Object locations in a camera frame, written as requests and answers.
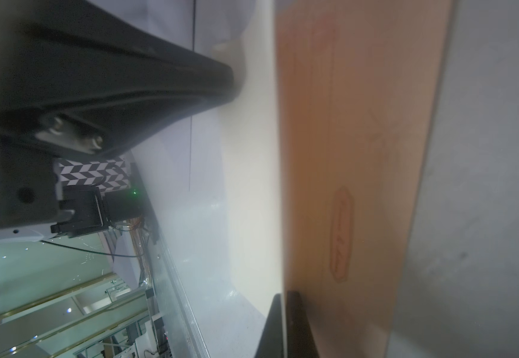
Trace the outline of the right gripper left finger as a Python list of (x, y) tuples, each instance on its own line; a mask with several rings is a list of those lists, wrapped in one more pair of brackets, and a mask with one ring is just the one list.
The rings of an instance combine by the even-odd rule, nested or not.
[(59, 217), (57, 159), (115, 158), (234, 97), (228, 65), (88, 1), (0, 1), (0, 229)]

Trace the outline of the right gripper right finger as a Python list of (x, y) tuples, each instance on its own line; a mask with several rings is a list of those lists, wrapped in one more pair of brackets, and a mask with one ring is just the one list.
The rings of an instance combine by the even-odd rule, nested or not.
[(301, 294), (276, 294), (255, 357), (319, 356)]

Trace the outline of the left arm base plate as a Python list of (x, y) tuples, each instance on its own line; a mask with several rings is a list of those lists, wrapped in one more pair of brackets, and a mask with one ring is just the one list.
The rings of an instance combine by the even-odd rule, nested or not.
[(94, 234), (144, 214), (145, 200), (135, 189), (102, 193), (96, 186), (67, 186), (63, 198), (60, 202), (63, 216), (50, 227), (58, 236)]

